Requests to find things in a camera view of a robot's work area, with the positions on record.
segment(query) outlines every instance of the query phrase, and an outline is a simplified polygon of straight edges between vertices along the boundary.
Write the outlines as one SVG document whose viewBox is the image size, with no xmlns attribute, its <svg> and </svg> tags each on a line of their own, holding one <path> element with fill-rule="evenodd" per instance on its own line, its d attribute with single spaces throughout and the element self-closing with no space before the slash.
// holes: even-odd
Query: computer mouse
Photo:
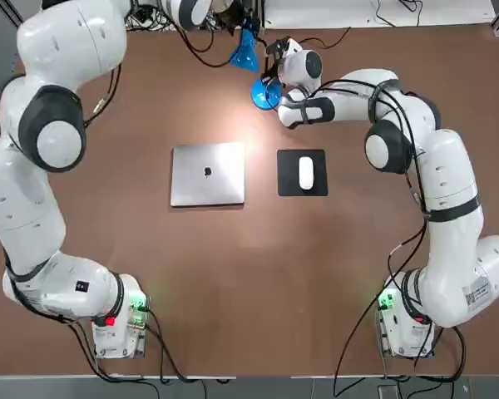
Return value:
<svg viewBox="0 0 499 399">
<path fill-rule="evenodd" d="M 310 190 L 314 184 L 314 163 L 308 156 L 299 158 L 299 187 Z"/>
</svg>

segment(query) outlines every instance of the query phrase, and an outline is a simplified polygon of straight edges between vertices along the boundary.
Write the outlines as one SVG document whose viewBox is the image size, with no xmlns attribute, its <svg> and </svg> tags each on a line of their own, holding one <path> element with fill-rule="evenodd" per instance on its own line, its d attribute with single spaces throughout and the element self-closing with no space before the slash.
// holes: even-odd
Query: laptop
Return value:
<svg viewBox="0 0 499 399">
<path fill-rule="evenodd" d="M 243 143 L 174 147 L 170 205 L 243 204 L 244 162 Z"/>
</svg>

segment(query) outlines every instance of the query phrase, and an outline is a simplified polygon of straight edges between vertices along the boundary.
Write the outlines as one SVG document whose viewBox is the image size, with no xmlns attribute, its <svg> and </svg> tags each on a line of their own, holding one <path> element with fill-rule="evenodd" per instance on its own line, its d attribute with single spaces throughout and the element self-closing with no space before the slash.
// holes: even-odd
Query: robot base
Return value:
<svg viewBox="0 0 499 399">
<path fill-rule="evenodd" d="M 144 357 L 146 352 L 147 297 L 135 278 L 129 274 L 120 277 L 124 283 L 120 313 L 107 320 L 105 327 L 92 323 L 96 357 L 102 359 Z"/>
<path fill-rule="evenodd" d="M 404 273 L 399 273 L 395 277 L 398 284 L 401 284 L 403 275 Z M 401 292 L 394 283 L 379 295 L 375 317 L 378 340 L 385 357 L 417 357 L 427 334 L 429 337 L 420 357 L 432 355 L 434 324 L 429 332 L 428 325 L 418 323 L 408 315 L 403 306 Z"/>
</svg>

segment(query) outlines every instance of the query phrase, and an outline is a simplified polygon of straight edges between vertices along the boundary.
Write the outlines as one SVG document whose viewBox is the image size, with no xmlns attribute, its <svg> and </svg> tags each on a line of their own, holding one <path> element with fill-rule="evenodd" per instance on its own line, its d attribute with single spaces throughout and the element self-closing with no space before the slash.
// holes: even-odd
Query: gray floor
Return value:
<svg viewBox="0 0 499 399">
<path fill-rule="evenodd" d="M 340 378 L 338 388 L 346 387 L 355 379 Z M 369 378 L 345 392 L 343 399 L 378 399 L 378 387 L 392 385 L 380 378 Z M 401 384 L 403 399 L 418 389 L 437 384 L 413 378 Z M 208 381 L 208 399 L 321 399 L 332 398 L 331 379 L 290 378 L 238 378 L 228 385 Z M 163 399 L 203 399 L 205 393 L 199 384 L 185 385 L 174 382 L 170 387 L 160 389 Z M 153 388 L 136 384 L 108 384 L 95 378 L 69 379 L 22 379 L 0 380 L 0 399 L 111 399 L 146 398 L 156 399 Z M 445 385 L 432 392 L 414 395 L 415 398 L 435 399 L 451 397 L 451 386 Z M 455 399 L 499 399 L 499 377 L 463 377 L 455 384 Z"/>
</svg>

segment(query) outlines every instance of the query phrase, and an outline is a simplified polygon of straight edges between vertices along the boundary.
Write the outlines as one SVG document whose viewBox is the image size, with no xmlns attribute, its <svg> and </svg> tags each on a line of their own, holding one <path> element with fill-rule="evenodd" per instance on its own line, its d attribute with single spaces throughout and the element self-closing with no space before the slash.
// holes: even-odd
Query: green led light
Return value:
<svg viewBox="0 0 499 399">
<path fill-rule="evenodd" d="M 396 298 L 396 294 L 395 294 L 394 289 L 391 289 L 391 288 L 385 289 L 379 295 L 379 298 L 378 298 L 379 307 L 381 308 L 381 310 L 387 310 L 387 309 L 393 308 L 393 305 L 395 303 L 395 298 Z"/>
</svg>

